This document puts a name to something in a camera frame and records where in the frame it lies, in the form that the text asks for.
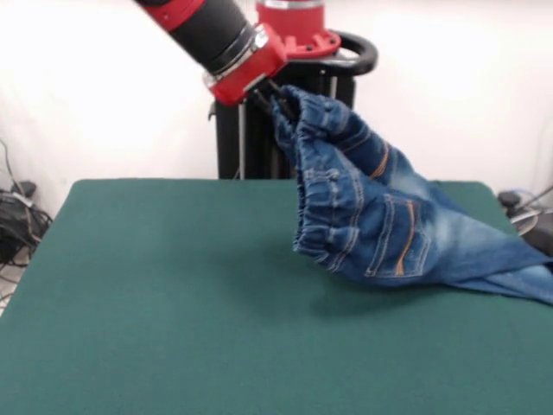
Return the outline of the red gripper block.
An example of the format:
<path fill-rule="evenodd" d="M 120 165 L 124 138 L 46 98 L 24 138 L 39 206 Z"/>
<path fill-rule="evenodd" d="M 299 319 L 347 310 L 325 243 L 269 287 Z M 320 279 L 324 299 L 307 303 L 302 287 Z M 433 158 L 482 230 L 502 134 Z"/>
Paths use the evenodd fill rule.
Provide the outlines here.
<path fill-rule="evenodd" d="M 254 28 L 253 40 L 226 70 L 209 75 L 209 90 L 223 105 L 237 105 L 261 81 L 275 76 L 287 63 L 285 48 L 276 31 L 267 23 Z M 289 121 L 297 121 L 300 109 L 274 81 L 254 89 L 254 103 L 267 116 L 273 114 L 272 99 Z"/>

